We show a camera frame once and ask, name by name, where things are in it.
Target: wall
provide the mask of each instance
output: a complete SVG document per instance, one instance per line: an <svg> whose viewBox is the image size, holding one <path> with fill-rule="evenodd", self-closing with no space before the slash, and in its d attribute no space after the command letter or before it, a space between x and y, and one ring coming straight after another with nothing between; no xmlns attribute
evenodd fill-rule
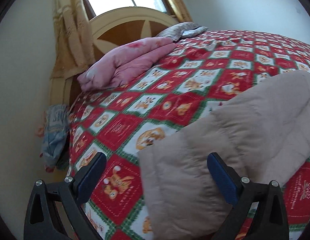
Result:
<svg viewBox="0 0 310 240"><path fill-rule="evenodd" d="M194 22L211 30L251 30L310 44L310 17L298 0L184 0Z"/></svg>
<svg viewBox="0 0 310 240"><path fill-rule="evenodd" d="M0 24L0 214L23 239L34 182L50 181L34 132L55 63L53 0L16 0Z"/></svg>

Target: screw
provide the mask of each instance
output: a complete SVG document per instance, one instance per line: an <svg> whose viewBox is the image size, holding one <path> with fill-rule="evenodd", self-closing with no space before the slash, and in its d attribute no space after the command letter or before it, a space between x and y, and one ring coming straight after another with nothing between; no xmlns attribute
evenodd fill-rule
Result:
<svg viewBox="0 0 310 240"><path fill-rule="evenodd" d="M35 185L38 187L43 184L43 181L39 179L38 181L35 182Z"/></svg>
<svg viewBox="0 0 310 240"><path fill-rule="evenodd" d="M244 183L249 183L250 180L247 177L242 177L242 182Z"/></svg>
<svg viewBox="0 0 310 240"><path fill-rule="evenodd" d="M273 185L274 187L278 187L278 186L279 186L279 184L278 184L278 182L277 182L276 180L273 180L273 181L272 181L272 185Z"/></svg>
<svg viewBox="0 0 310 240"><path fill-rule="evenodd" d="M72 182L72 180L73 180L73 177L72 177L72 176L67 176L67 177L64 179L64 181L65 181L66 183L70 183L70 182Z"/></svg>

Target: yellow curtain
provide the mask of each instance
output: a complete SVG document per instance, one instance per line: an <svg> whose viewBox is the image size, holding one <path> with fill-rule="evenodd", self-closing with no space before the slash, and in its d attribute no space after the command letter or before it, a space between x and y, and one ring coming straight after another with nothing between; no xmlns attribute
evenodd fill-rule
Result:
<svg viewBox="0 0 310 240"><path fill-rule="evenodd" d="M168 0L168 2L180 22L192 22L193 21L183 0Z"/></svg>
<svg viewBox="0 0 310 240"><path fill-rule="evenodd" d="M57 57L51 78L70 78L95 63L83 0L55 0L54 29Z"/></svg>

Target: arched headboard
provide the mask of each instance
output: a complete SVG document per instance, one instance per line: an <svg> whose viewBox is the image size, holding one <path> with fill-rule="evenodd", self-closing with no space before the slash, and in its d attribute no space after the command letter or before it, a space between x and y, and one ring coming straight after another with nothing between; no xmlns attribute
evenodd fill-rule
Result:
<svg viewBox="0 0 310 240"><path fill-rule="evenodd" d="M103 13L92 20L95 59L110 50L146 37L155 37L162 30L177 24L172 17L145 7L124 7ZM50 104L71 105L81 90L76 77L51 80Z"/></svg>

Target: bedsheet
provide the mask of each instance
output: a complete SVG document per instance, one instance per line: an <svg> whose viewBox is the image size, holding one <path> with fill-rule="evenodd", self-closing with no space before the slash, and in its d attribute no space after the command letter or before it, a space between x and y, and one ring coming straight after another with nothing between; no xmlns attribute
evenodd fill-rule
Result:
<svg viewBox="0 0 310 240"><path fill-rule="evenodd" d="M269 76L296 69L310 72L310 45L270 33L208 31L179 41L129 84L80 96L72 112L69 173L96 152L107 156L105 173L84 206L98 233L106 240L153 239L137 152ZM310 158L282 190L295 240L310 219Z"/></svg>

